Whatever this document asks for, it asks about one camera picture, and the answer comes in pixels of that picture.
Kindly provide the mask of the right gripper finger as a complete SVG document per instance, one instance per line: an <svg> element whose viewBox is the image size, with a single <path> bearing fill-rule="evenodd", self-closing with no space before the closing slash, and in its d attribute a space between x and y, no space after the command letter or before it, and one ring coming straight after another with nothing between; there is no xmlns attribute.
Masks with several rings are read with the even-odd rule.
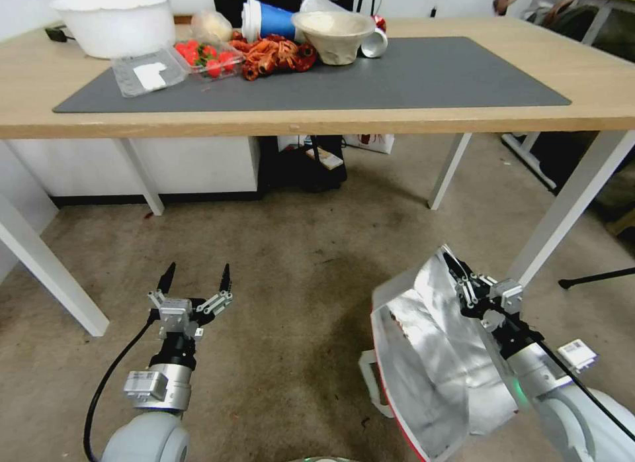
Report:
<svg viewBox="0 0 635 462"><path fill-rule="evenodd" d="M462 308L473 309L478 303L473 287L476 274L465 263L447 263L447 265L449 273L455 281L455 291Z"/></svg>
<svg viewBox="0 0 635 462"><path fill-rule="evenodd" d="M458 259L450 252L443 252L442 255L448 267L448 272L456 285L463 285L468 290L471 290L474 293L474 297L487 297L489 295L491 287L495 284L491 277L476 273L466 262Z"/></svg>

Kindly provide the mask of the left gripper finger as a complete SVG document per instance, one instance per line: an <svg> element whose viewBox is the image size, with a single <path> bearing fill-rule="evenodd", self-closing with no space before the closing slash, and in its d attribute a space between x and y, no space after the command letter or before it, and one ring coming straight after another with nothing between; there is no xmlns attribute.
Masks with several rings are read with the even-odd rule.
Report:
<svg viewBox="0 0 635 462"><path fill-rule="evenodd" d="M156 307L157 310L160 310L163 302L166 299L166 296L169 294L175 270L176 270L176 262L173 261L163 275L159 278L159 282L157 284L157 288L154 291L150 291L148 293L148 299L151 303Z"/></svg>
<svg viewBox="0 0 635 462"><path fill-rule="evenodd" d="M233 301L230 265L225 264L218 292L196 307L197 314L217 317Z"/></svg>

